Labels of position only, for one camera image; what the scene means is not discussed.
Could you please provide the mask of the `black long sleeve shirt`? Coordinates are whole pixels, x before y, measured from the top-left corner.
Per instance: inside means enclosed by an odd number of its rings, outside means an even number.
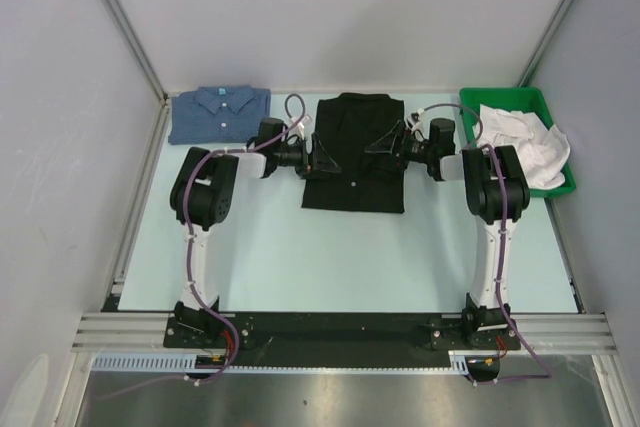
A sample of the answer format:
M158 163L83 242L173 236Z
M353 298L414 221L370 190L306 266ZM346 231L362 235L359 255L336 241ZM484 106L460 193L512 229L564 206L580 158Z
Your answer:
M306 209L404 212L404 171L400 160L365 149L404 119L404 102L387 94L342 93L318 102L315 133L341 171L306 181Z

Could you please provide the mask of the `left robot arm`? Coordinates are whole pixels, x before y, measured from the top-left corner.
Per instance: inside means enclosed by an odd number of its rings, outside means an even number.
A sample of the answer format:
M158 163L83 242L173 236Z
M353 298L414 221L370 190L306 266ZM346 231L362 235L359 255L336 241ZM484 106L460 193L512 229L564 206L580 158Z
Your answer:
M231 210L242 159L248 162L249 176L257 179L269 177L279 167L291 167L305 180L325 180L341 172L319 135L305 136L303 121L288 126L280 119L264 118L257 135L243 148L187 151L169 197L185 240L184 288L174 313L190 317L185 332L202 347L214 344L221 334L220 321L205 312L207 307L216 311L220 298L218 288L206 286L209 237Z

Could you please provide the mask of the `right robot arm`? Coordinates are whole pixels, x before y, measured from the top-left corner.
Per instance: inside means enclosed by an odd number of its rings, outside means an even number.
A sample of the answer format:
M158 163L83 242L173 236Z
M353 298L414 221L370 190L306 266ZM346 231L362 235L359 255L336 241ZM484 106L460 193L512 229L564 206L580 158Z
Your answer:
M471 288L458 320L429 322L435 349L459 344L492 349L515 331L508 296L508 260L516 223L530 203L530 189L512 146L467 147L455 152L455 122L436 118L428 134L420 122L397 122L384 136L365 148L368 154L387 156L401 165L426 167L436 182L461 180L467 209L477 226L476 264Z

